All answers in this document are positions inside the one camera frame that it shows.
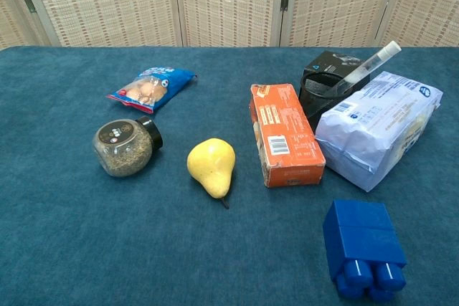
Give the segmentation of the blue plastic building block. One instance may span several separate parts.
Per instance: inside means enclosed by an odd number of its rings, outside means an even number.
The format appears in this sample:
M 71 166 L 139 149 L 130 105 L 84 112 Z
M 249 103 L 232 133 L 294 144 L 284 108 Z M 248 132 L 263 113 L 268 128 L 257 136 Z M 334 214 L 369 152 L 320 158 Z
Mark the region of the blue plastic building block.
M 406 256 L 383 203 L 334 200 L 323 237 L 330 278 L 342 297 L 388 302 L 406 285 Z

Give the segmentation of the clear plastic test tube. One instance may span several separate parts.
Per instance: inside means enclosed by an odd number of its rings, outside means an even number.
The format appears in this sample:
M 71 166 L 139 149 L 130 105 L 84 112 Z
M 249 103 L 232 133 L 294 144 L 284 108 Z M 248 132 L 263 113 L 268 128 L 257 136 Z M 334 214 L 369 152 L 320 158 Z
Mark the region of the clear plastic test tube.
M 381 67 L 393 56 L 401 51 L 401 47 L 395 41 L 391 41 L 385 47 L 381 48 L 376 54 L 371 56 L 363 64 L 358 66 L 349 75 L 345 76 L 336 85 L 334 85 L 329 91 L 328 95 L 331 97 L 339 96 L 344 94 L 348 90 L 354 87 L 355 84 L 360 82 L 369 73 L 373 72 L 377 68 Z

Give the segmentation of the white blue plastic package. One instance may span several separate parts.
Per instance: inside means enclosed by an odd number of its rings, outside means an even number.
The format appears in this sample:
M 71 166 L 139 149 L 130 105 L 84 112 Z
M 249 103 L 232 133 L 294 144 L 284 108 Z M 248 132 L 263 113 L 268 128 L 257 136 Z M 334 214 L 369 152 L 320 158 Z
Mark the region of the white blue plastic package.
M 381 72 L 322 114 L 315 137 L 326 165 L 370 192 L 422 135 L 443 92 Z

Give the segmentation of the orange cardboard box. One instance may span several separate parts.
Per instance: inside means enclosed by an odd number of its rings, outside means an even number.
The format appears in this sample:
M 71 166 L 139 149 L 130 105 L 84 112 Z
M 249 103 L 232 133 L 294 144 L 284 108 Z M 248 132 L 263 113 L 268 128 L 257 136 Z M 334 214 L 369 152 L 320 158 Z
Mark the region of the orange cardboard box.
M 319 184 L 326 165 L 294 87 L 250 87 L 250 114 L 268 188 Z

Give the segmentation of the black mesh pen holder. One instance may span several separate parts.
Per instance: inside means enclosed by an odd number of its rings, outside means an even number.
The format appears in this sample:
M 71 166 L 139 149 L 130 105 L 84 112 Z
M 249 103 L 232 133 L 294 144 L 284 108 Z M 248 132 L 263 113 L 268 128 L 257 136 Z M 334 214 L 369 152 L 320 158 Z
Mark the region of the black mesh pen holder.
M 341 79 L 336 73 L 309 70 L 303 72 L 298 99 L 313 132 L 316 131 L 324 112 L 351 95 L 352 89 L 340 94 L 326 95 Z

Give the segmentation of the black cardboard box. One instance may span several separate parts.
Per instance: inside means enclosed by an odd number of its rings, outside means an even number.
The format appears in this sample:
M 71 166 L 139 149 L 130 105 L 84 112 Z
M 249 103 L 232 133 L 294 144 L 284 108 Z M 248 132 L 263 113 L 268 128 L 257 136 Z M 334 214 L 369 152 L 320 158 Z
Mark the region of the black cardboard box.
M 323 95 L 362 63 L 351 55 L 324 51 L 304 68 L 302 83 L 306 90 Z

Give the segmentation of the blue snack bag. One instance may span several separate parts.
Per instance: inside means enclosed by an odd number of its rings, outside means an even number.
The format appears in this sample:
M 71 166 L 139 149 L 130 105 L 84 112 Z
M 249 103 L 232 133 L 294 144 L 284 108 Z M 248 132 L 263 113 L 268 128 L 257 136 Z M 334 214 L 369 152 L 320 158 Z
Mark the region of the blue snack bag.
M 173 67 L 150 67 L 131 83 L 107 95 L 107 98 L 148 114 L 166 104 L 197 75 Z

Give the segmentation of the woven folding screen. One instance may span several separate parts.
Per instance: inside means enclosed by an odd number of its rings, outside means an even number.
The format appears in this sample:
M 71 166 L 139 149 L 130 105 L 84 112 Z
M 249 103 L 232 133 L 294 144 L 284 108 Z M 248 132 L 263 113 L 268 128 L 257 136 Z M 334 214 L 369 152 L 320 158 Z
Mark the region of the woven folding screen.
M 0 0 L 0 49 L 459 47 L 459 0 Z

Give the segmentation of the yellow pear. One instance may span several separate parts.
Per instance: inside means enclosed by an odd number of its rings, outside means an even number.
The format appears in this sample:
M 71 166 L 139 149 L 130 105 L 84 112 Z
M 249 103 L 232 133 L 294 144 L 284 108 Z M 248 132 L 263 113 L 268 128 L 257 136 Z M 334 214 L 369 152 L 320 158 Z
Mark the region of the yellow pear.
M 235 161 L 235 150 L 227 141 L 210 138 L 191 149 L 186 166 L 190 175 L 204 190 L 229 209 L 225 197 L 230 190 Z

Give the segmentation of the blue table cloth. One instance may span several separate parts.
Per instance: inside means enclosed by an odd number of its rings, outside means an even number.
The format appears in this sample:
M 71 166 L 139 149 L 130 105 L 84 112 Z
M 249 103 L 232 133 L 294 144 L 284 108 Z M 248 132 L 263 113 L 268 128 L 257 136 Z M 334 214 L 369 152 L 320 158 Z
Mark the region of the blue table cloth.
M 11 47 L 0 51 L 0 306 L 459 306 L 459 48 L 405 47 L 384 70 L 443 92 L 424 133 L 370 193 L 331 170 L 266 188 L 250 86 L 298 85 L 312 47 Z M 163 148 L 112 178 L 97 129 L 139 111 L 107 95 L 152 66 L 197 78 L 153 117 Z M 229 205 L 188 172 L 227 141 Z M 335 199 L 386 205 L 407 257 L 391 302 L 339 296 L 322 223 Z

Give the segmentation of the glass spice jar black lid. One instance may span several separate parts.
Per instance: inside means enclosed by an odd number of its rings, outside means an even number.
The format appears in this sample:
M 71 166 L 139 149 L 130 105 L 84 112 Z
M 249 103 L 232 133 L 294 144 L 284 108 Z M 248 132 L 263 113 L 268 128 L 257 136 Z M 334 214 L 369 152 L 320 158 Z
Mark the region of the glass spice jar black lid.
M 100 127 L 93 137 L 95 154 L 112 177 L 126 177 L 139 172 L 162 145 L 161 134 L 148 116 L 110 121 Z

